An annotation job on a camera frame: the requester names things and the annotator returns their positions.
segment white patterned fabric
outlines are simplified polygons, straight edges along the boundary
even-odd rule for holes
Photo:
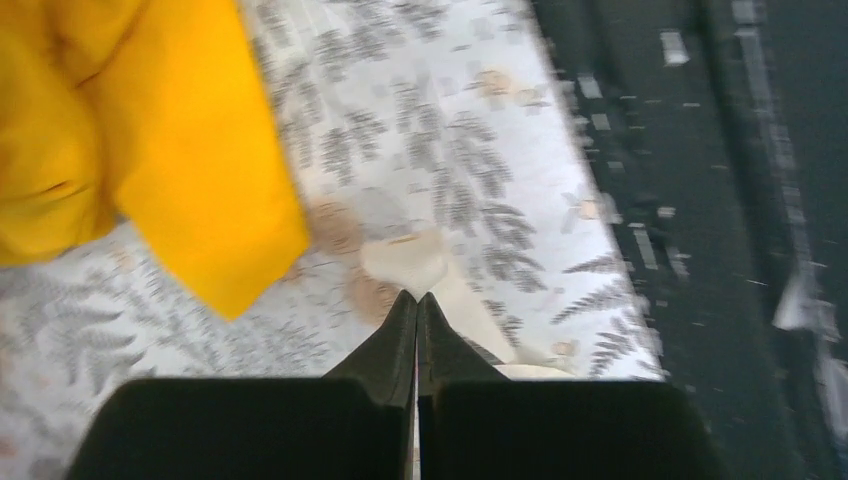
[[[233,323],[164,273],[129,223],[0,271],[0,478],[61,478],[133,377],[323,374],[397,293],[352,253],[434,226],[512,345],[536,352],[523,363],[661,377],[528,4],[242,3],[316,248]]]

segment grey fern pattern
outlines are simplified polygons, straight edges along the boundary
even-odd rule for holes
[[[357,60],[379,62],[389,58],[379,33],[365,25],[354,27],[350,34],[350,52]]]
[[[54,302],[41,315],[37,314],[38,310],[30,311],[32,315],[19,327],[24,332],[23,338],[35,342],[43,331],[55,339],[55,347],[48,357],[65,369],[70,385],[76,384],[86,372],[95,394],[99,394],[107,380],[129,377],[131,369],[144,357],[143,351],[127,350],[135,340],[134,335],[108,330],[108,324],[119,313],[86,308],[64,299]]]
[[[297,153],[298,166],[310,168],[313,157],[311,132],[300,112],[292,114],[285,123],[285,131],[289,134],[286,138],[293,144],[291,148]]]
[[[558,325],[581,313],[610,310],[629,305],[632,301],[633,298],[627,280],[624,277],[618,277],[563,309],[551,320],[551,324]]]
[[[562,273],[572,274],[572,273],[598,273],[598,274],[611,274],[618,273],[621,269],[621,257],[619,257],[617,252],[609,252],[604,255],[600,255],[591,260],[587,260],[583,263],[579,263],[573,267],[569,267],[562,271]]]
[[[342,186],[353,182],[353,159],[351,153],[351,139],[342,128],[330,129],[321,139],[321,167],[327,173],[335,175]]]
[[[315,55],[330,82],[338,83],[347,78],[350,52],[347,39],[339,30],[328,30],[316,39]]]
[[[528,3],[516,0],[502,0],[499,8],[492,13],[499,19],[500,30],[507,33],[510,43],[520,42],[528,22],[535,18]]]
[[[485,233],[483,259],[491,275],[520,291],[547,290],[545,268],[524,252],[536,229],[517,208],[498,202],[513,181],[493,142],[497,134],[477,115],[458,112],[450,121],[427,98],[429,74],[417,82],[395,81],[398,130],[404,133],[413,169],[431,173],[436,222],[468,237]]]
[[[435,1],[403,0],[394,5],[398,17],[412,26],[418,37],[432,41],[442,35],[443,22],[447,18],[447,7]]]
[[[504,337],[513,347],[518,347],[521,342],[518,335],[524,327],[524,321],[518,317],[509,315],[506,311],[506,303],[495,300],[484,300],[484,305],[489,314],[495,319],[495,323],[503,332]]]
[[[276,47],[283,48],[291,45],[288,22],[277,0],[262,0],[256,6],[256,14],[262,26],[274,39]]]
[[[348,110],[344,118],[353,143],[359,148],[364,160],[376,160],[379,152],[378,138],[388,131],[383,121],[377,118],[374,112],[365,109]]]
[[[630,317],[629,322],[638,318],[634,312],[629,310],[625,311],[624,315]],[[629,322],[625,322],[618,316],[612,317],[610,319],[610,325],[613,327],[613,330],[598,333],[601,340],[595,343],[595,347],[598,350],[592,353],[592,364],[589,370],[590,377],[598,377],[604,374],[616,360],[636,352],[637,348],[641,348],[641,342],[638,337],[644,329],[638,326],[628,325],[627,323]],[[650,368],[648,370],[652,371],[656,370],[656,368]]]
[[[327,3],[331,9],[336,6],[345,7],[340,13],[344,15],[348,25],[353,27],[353,36],[356,37],[357,32],[368,32],[379,50],[386,52],[389,47],[398,47],[405,43],[403,32],[385,0],[329,0]]]

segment yellow fabric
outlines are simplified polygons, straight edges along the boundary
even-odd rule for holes
[[[115,210],[228,318],[308,246],[233,0],[0,0],[0,265]]]

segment beige stain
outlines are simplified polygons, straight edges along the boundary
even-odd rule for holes
[[[571,340],[569,342],[557,342],[553,345],[553,351],[556,355],[561,357],[573,357],[577,355],[577,348],[579,347],[579,342],[577,340]]]
[[[359,219],[348,206],[324,200],[309,208],[312,240],[322,252],[349,255],[362,248],[363,234]]]
[[[18,454],[18,449],[8,438],[0,438],[0,458],[12,458]]]
[[[553,345],[552,350],[557,356],[555,364],[556,368],[568,372],[572,375],[576,374],[575,358],[580,350],[580,342],[578,340],[570,340],[567,342],[557,342]]]
[[[349,273],[348,300],[370,325],[383,324],[399,293],[400,289],[394,285],[368,276],[362,267],[356,267]]]
[[[577,215],[583,220],[595,220],[601,217],[601,206],[595,198],[580,200],[577,205]]]
[[[112,251],[112,257],[118,264],[118,270],[121,273],[130,273],[136,268],[136,261],[132,255],[124,248],[116,248]]]
[[[473,86],[483,98],[510,97],[520,107],[545,105],[542,92],[537,87],[516,81],[500,69],[489,68],[478,73]]]

